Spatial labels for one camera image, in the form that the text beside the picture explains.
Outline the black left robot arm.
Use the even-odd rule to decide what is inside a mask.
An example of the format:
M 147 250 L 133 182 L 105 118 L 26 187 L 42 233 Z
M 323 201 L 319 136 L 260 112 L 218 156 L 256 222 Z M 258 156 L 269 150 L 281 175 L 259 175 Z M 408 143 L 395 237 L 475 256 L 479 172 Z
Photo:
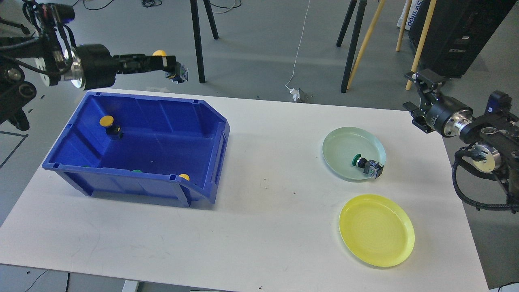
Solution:
M 19 131 L 29 130 L 24 106 L 37 95 L 25 70 L 40 74 L 47 86 L 71 81 L 83 90 L 111 87 L 117 74 L 163 71 L 177 84 L 188 80 L 187 69 L 175 56 L 112 55 L 102 44 L 77 45 L 68 27 L 75 19 L 71 5 L 25 0 L 22 13 L 34 27 L 35 36 L 22 24 L 1 20 L 24 32 L 24 37 L 1 38 L 1 122 L 9 122 Z

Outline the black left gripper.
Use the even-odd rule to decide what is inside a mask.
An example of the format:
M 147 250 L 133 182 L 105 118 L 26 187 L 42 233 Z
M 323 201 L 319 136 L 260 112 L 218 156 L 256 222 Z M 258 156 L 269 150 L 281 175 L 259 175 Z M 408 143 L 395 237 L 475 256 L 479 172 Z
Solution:
M 79 45 L 73 50 L 72 84 L 91 90 L 114 85 L 116 74 L 163 71 L 163 58 L 145 54 L 114 55 L 101 44 Z

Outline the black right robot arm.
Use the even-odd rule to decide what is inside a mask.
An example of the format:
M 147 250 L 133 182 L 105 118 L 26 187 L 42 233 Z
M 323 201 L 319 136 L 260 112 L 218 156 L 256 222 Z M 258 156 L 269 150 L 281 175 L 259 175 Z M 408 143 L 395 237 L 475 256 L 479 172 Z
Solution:
M 430 69 L 408 72 L 420 96 L 420 104 L 404 103 L 412 123 L 424 133 L 437 132 L 445 138 L 458 137 L 465 146 L 454 154 L 452 181 L 458 197 L 477 210 L 510 211 L 518 206 L 518 117 L 511 113 L 512 98 L 493 91 L 485 113 L 473 115 L 473 109 L 456 98 L 441 93 L 445 79 Z M 498 182 L 506 196 L 503 204 L 476 201 L 465 195 L 457 182 L 461 167 L 475 177 Z

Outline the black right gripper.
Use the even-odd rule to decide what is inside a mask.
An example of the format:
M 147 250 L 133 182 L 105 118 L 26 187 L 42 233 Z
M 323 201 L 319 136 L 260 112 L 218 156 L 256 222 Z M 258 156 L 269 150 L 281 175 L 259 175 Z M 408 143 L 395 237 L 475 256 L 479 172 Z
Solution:
M 413 118 L 412 124 L 424 133 L 438 132 L 442 136 L 461 135 L 461 130 L 472 123 L 473 109 L 441 92 L 446 78 L 431 69 L 404 74 L 421 96 L 421 109 L 413 102 L 405 102 L 404 109 Z

